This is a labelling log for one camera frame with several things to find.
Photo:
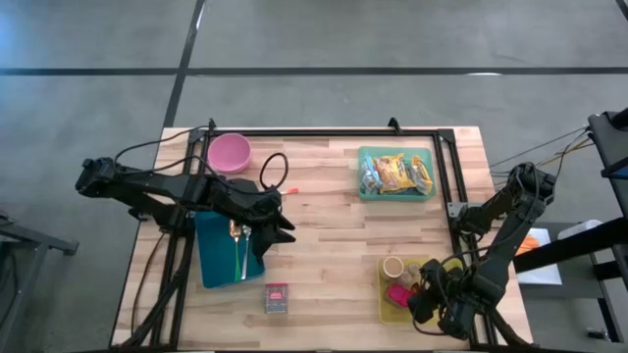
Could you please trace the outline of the gold spoon teal handle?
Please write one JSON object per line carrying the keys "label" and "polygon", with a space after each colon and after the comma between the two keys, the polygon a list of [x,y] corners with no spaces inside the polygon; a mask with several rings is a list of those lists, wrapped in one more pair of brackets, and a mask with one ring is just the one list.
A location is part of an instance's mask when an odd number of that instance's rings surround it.
{"label": "gold spoon teal handle", "polygon": [[242,238],[242,227],[234,220],[230,220],[230,236],[235,243],[235,282],[239,282],[242,276],[239,246],[239,241]]}

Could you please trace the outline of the teal plastic tray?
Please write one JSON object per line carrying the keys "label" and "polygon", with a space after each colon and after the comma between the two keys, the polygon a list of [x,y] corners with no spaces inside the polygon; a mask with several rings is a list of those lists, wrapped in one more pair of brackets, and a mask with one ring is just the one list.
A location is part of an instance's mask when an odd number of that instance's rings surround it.
{"label": "teal plastic tray", "polygon": [[[237,283],[235,282],[235,243],[230,236],[230,220],[217,213],[196,213],[195,226],[204,287],[218,288]],[[239,241],[241,267],[245,250],[244,241],[242,233]],[[252,253],[252,236],[250,235],[247,276],[241,281],[262,277],[264,273],[264,264],[258,263]]]}

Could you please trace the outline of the pale yellow snack pack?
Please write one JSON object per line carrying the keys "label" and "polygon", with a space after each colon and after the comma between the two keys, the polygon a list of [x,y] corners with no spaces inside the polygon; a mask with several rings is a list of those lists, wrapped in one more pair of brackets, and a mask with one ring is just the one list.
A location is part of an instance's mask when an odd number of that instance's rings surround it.
{"label": "pale yellow snack pack", "polygon": [[411,168],[417,191],[423,195],[429,195],[433,190],[433,181],[427,167],[419,156],[413,157]]}

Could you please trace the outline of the silver metal spoon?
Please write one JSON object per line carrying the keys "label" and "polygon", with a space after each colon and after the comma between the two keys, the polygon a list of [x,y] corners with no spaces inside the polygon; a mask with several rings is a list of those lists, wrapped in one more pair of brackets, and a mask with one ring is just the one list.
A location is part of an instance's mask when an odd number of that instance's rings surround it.
{"label": "silver metal spoon", "polygon": [[244,250],[244,256],[243,256],[243,260],[242,260],[242,268],[241,268],[241,280],[245,280],[246,276],[247,276],[247,267],[248,267],[248,252],[249,252],[249,242],[250,242],[250,235],[252,233],[252,230],[249,226],[242,226],[241,230],[244,234],[244,238],[245,238],[245,250]]}

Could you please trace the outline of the patterned red-lidded tin with barcode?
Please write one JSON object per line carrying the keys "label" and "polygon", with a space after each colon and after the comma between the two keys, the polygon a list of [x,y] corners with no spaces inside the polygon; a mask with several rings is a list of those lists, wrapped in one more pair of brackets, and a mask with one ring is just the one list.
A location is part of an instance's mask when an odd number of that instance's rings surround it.
{"label": "patterned red-lidded tin with barcode", "polygon": [[288,312],[288,285],[267,283],[265,286],[265,313],[286,314]]}

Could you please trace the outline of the pink plastic bowl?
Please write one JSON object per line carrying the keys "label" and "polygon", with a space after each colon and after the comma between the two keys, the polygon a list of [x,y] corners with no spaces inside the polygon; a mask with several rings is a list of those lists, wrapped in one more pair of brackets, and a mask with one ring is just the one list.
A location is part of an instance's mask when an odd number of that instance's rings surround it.
{"label": "pink plastic bowl", "polygon": [[249,140],[238,133],[226,133],[216,137],[208,147],[207,163],[222,174],[243,171],[251,158]]}

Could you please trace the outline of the small orange object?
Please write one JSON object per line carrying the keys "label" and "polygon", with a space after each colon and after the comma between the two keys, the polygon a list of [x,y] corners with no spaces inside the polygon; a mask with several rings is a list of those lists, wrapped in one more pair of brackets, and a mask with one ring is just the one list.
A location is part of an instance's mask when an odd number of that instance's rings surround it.
{"label": "small orange object", "polygon": [[537,249],[541,246],[539,239],[532,235],[532,234],[528,234],[524,240],[522,241],[522,243],[520,244],[520,246],[518,247],[515,255],[519,256],[522,255],[526,252],[532,251],[534,249]]}

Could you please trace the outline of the black rig frame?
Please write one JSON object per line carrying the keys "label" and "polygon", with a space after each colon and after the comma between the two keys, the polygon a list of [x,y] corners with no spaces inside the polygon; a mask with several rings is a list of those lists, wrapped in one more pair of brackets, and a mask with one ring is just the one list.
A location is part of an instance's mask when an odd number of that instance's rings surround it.
{"label": "black rig frame", "polygon": [[[453,248],[450,202],[484,202],[494,192],[480,131],[461,127],[251,128],[244,176],[281,180],[295,242],[273,246],[262,277],[218,289],[201,279],[198,242],[169,239],[140,225],[111,341],[120,344],[143,320],[162,281],[183,256],[187,280],[169,303],[155,348],[223,350],[463,350],[435,325],[386,325],[378,308],[380,258],[447,258]],[[425,202],[365,202],[357,194],[361,146],[421,147],[432,152],[436,195]],[[265,313],[267,283],[288,285],[288,312]]]}

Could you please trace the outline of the colourful snack pack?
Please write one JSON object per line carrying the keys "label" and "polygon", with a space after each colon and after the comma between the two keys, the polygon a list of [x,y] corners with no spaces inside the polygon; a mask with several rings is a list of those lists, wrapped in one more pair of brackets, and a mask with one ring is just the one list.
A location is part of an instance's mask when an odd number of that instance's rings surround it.
{"label": "colourful snack pack", "polygon": [[366,153],[360,167],[360,190],[364,194],[377,194],[382,186],[373,158]]}

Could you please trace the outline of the black equipment stand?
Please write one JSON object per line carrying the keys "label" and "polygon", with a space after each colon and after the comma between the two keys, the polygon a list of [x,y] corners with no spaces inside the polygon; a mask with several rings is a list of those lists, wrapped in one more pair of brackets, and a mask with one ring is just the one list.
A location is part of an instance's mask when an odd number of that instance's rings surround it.
{"label": "black equipment stand", "polygon": [[577,269],[588,283],[620,278],[628,290],[628,108],[591,115],[588,122],[603,163],[601,177],[610,181],[622,216],[562,240],[558,233],[579,223],[539,223],[537,228],[549,231],[550,244],[516,257],[514,267],[523,273],[586,256]]}

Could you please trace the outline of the white box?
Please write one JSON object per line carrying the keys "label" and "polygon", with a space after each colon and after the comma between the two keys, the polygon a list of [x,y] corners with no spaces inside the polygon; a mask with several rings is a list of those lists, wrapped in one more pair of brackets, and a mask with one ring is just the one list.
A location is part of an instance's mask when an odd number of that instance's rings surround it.
{"label": "white box", "polygon": [[598,220],[584,221],[582,223],[577,224],[576,226],[569,227],[569,228],[566,228],[564,230],[561,230],[558,233],[558,235],[557,235],[557,239],[558,240],[562,240],[562,239],[568,238],[568,237],[573,236],[575,234],[578,234],[578,233],[584,232],[586,230],[598,227],[601,224],[602,224],[602,222],[598,221]]}

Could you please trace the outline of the green plastic bin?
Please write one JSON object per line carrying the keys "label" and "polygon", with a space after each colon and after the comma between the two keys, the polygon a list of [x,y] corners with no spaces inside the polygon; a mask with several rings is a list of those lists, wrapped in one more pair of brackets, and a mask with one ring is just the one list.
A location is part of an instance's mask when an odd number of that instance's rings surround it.
{"label": "green plastic bin", "polygon": [[[375,164],[375,159],[386,155],[396,155],[399,153],[404,154],[405,165],[410,177],[413,179],[413,171],[411,168],[412,159],[414,156],[419,156],[425,166],[427,167],[430,177],[433,181],[433,190],[429,195],[423,195],[417,191],[416,186],[408,188],[404,191],[396,193],[381,193],[380,190],[377,194],[364,194],[360,190],[360,167],[363,162],[364,155],[368,153]],[[432,199],[436,195],[434,168],[432,164],[432,152],[427,148],[409,148],[409,147],[376,147],[376,146],[361,146],[358,149],[358,195],[363,201],[395,201],[395,202],[425,202]]]}

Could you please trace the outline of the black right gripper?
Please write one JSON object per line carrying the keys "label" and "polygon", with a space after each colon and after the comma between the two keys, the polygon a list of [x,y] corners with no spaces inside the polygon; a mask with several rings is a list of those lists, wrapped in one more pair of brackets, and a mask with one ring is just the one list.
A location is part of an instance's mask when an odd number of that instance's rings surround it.
{"label": "black right gripper", "polygon": [[[454,338],[467,338],[474,325],[475,316],[491,316],[491,282],[479,275],[451,277],[444,275],[441,263],[431,259],[420,269],[420,285],[436,285],[444,316],[439,328]],[[415,293],[409,299],[409,311],[418,324],[425,324],[434,317],[437,301],[427,292]]]}

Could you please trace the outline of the yellow plastic tray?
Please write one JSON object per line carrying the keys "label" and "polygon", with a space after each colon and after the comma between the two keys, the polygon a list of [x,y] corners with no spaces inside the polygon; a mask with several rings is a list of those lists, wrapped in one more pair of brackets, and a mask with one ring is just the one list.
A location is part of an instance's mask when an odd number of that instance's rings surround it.
{"label": "yellow plastic tray", "polygon": [[[393,283],[397,283],[397,279],[388,279],[382,276],[381,265],[384,259],[386,258],[380,258],[377,263],[378,308],[380,321],[386,325],[410,324],[412,321],[412,317],[408,307],[404,309],[398,308],[384,299],[385,290],[388,288],[388,286]],[[409,263],[419,263],[422,266],[427,261],[429,261],[427,257],[400,260],[402,260],[404,264],[403,272],[407,273],[407,265]],[[414,277],[414,283],[408,289],[411,289],[413,291],[417,290],[420,279],[421,277]]]}

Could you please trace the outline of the round silver can white label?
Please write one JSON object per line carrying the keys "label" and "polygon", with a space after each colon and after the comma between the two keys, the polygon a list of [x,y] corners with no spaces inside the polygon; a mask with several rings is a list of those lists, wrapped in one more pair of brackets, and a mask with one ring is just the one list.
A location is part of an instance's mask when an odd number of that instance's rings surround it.
{"label": "round silver can white label", "polygon": [[381,273],[385,278],[397,279],[403,274],[403,271],[403,261],[395,256],[389,256],[382,261]]}

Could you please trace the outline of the yellow Maruchan ramen pack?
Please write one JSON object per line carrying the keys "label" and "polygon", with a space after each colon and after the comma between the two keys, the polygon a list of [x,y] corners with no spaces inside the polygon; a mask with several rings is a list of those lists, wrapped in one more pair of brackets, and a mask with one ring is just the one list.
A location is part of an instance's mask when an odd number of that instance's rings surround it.
{"label": "yellow Maruchan ramen pack", "polygon": [[406,168],[403,153],[378,157],[375,165],[381,181],[381,193],[396,193],[416,186]]}

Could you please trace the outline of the white paper sheet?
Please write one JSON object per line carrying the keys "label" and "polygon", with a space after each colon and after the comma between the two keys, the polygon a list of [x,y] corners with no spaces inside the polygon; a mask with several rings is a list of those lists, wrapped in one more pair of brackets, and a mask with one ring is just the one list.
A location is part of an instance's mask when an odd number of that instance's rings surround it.
{"label": "white paper sheet", "polygon": [[[536,236],[541,246],[550,244],[550,234],[545,228],[533,227],[529,230],[528,234]],[[517,279],[520,284],[562,285],[562,279],[557,264],[518,273]]]}

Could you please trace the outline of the grey metal stand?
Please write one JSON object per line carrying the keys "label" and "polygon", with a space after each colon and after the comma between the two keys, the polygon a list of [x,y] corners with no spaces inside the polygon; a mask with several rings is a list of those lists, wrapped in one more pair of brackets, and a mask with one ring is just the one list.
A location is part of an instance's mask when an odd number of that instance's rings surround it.
{"label": "grey metal stand", "polygon": [[[78,247],[77,241],[23,227],[0,212],[0,353],[8,353],[14,343],[47,252],[56,249],[74,256]],[[18,267],[19,249],[33,252],[25,270]]]}

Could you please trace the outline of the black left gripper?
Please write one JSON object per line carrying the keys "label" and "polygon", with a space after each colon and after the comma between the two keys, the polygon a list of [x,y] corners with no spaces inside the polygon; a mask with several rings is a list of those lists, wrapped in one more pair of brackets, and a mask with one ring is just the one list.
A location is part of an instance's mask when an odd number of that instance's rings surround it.
{"label": "black left gripper", "polygon": [[[282,201],[277,190],[241,190],[233,183],[217,178],[211,183],[210,203],[216,212],[251,228],[272,225],[295,230],[280,211]],[[253,255],[262,260],[272,245],[293,242],[295,237],[283,230],[260,230],[253,235]]]}

